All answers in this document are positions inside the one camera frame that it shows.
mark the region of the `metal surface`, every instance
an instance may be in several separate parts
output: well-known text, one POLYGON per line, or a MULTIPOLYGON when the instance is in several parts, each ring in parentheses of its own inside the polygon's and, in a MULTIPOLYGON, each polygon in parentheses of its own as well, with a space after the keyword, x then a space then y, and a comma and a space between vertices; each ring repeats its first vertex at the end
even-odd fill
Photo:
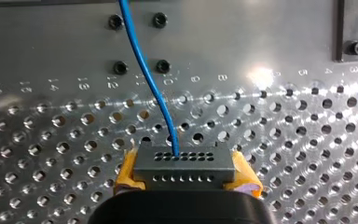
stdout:
MULTIPOLYGON (((132 4, 150 64, 172 64, 156 80, 181 144, 241 150, 281 223, 358 223, 358 63, 332 62, 333 6, 132 4), (159 11, 161 30, 151 24, 159 11)), ((86 223, 112 195, 123 149, 144 137, 167 146, 125 33, 106 28, 115 13, 0 8, 0 220, 86 223), (118 60, 127 75, 111 75, 118 60)))
POLYGON ((142 142, 133 167, 133 178, 147 189, 222 189, 234 181, 234 164, 226 144, 215 147, 181 147, 173 157, 170 147, 142 142))

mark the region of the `perforated metal sheet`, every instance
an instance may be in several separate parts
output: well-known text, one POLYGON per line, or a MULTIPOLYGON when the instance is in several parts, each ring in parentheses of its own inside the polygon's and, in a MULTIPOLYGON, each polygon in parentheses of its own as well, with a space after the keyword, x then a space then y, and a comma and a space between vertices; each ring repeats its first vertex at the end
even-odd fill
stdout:
MULTIPOLYGON (((184 146, 227 142, 281 223, 358 223, 358 63, 333 58, 333 1, 133 2, 184 146), (161 11, 169 23, 153 28, 161 11)), ((168 132, 118 5, 0 8, 0 222, 86 223, 123 150, 168 132), (114 76, 114 61, 130 72, 114 76)))

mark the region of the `wire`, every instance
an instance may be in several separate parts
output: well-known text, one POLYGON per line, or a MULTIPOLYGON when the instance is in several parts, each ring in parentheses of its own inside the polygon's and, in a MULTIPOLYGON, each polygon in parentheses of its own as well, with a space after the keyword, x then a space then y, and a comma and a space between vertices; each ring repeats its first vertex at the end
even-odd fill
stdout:
POLYGON ((127 0, 118 0, 120 3, 121 14, 123 16, 124 24, 126 25, 127 35, 129 37, 133 53, 135 54, 136 60, 138 61, 139 66, 141 67, 142 72, 145 75, 146 82, 149 85, 150 90, 153 92, 153 95, 156 97, 159 108, 162 112, 162 115, 165 118, 165 122, 168 126, 168 131, 172 138, 172 154, 174 156, 179 156, 179 142, 176 134, 175 126, 173 125, 170 111, 165 104, 164 97, 161 95, 161 92, 158 90, 155 80, 150 73, 149 68, 146 64, 146 57, 143 55, 141 47, 138 43, 138 38, 136 37, 135 27, 131 17, 131 11, 127 0))

